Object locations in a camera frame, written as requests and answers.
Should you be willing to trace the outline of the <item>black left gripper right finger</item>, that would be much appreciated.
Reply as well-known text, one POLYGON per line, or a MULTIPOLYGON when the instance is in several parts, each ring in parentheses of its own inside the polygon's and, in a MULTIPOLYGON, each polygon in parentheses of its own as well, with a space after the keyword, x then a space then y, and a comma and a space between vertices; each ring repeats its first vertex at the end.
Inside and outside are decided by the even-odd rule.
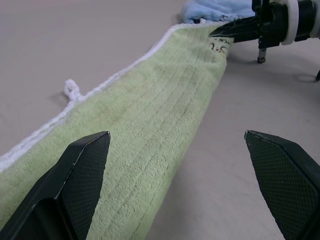
POLYGON ((248 130, 260 192, 286 240, 320 238, 320 166, 297 143, 248 130))

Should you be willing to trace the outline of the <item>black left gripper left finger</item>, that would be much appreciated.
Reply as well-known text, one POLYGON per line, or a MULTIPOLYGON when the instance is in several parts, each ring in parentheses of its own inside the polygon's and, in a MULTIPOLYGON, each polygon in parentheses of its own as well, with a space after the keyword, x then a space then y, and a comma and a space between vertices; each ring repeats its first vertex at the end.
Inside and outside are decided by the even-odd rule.
POLYGON ((100 199, 111 136, 84 136, 40 177, 0 231, 2 240, 84 240, 100 199))

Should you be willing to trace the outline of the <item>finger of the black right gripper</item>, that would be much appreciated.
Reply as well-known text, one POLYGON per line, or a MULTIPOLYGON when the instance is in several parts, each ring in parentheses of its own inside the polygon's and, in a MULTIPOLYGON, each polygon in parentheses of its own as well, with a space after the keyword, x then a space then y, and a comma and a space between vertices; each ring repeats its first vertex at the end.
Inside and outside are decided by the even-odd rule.
POLYGON ((222 31, 254 31, 258 28, 259 18, 256 16, 239 18, 219 27, 222 31))
POLYGON ((222 25, 212 31, 210 38, 233 38, 234 43, 256 40, 260 37, 258 29, 254 25, 222 25))

